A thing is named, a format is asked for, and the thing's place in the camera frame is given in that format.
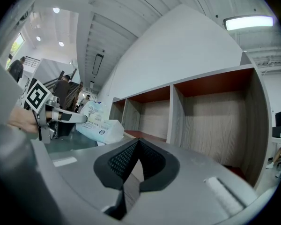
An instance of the white plastic package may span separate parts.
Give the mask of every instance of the white plastic package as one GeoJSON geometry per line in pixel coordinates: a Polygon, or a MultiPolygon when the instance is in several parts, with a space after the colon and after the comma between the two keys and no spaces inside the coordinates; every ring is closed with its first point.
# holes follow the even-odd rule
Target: white plastic package
{"type": "Polygon", "coordinates": [[[76,130],[89,139],[105,144],[122,140],[124,128],[118,120],[107,120],[108,112],[104,104],[88,102],[80,114],[86,115],[88,121],[76,124],[76,130]]]}

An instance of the white sneaker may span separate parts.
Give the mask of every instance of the white sneaker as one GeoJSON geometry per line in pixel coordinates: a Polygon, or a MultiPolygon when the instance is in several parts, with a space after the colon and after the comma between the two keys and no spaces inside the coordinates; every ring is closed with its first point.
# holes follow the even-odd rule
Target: white sneaker
{"type": "Polygon", "coordinates": [[[281,170],[280,170],[280,171],[278,171],[278,173],[276,174],[276,178],[279,178],[279,177],[280,177],[280,175],[281,175],[281,170]]]}
{"type": "Polygon", "coordinates": [[[271,169],[274,167],[274,163],[271,162],[270,164],[266,165],[266,169],[271,169]]]}

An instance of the rectangular ceiling light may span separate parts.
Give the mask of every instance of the rectangular ceiling light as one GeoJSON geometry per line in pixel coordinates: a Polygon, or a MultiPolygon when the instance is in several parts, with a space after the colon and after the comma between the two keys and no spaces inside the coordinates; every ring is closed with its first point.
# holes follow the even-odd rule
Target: rectangular ceiling light
{"type": "Polygon", "coordinates": [[[93,67],[93,75],[97,75],[98,74],[98,71],[99,71],[102,59],[103,59],[102,55],[100,55],[100,54],[96,55],[95,62],[94,62],[94,67],[93,67]]]}
{"type": "Polygon", "coordinates": [[[269,16],[231,17],[231,18],[224,19],[224,25],[228,31],[240,29],[240,28],[250,28],[250,27],[260,27],[260,26],[272,27],[274,25],[274,19],[269,16]]]}

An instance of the round ceiling light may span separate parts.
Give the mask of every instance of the round ceiling light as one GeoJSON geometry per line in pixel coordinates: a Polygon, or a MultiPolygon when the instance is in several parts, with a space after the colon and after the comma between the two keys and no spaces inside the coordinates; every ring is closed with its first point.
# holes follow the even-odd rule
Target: round ceiling light
{"type": "Polygon", "coordinates": [[[55,8],[53,8],[53,11],[54,11],[55,13],[59,13],[60,9],[57,8],[57,7],[55,7],[55,8]]]}

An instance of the window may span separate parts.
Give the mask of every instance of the window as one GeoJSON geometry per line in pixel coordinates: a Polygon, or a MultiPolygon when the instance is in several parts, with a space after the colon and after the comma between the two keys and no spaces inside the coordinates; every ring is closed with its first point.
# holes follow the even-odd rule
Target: window
{"type": "Polygon", "coordinates": [[[11,46],[9,56],[8,56],[8,60],[6,61],[6,65],[8,65],[10,63],[10,61],[13,59],[13,56],[16,54],[16,52],[21,47],[23,42],[24,42],[24,39],[23,39],[21,33],[19,33],[18,37],[16,38],[13,45],[11,46]]]}

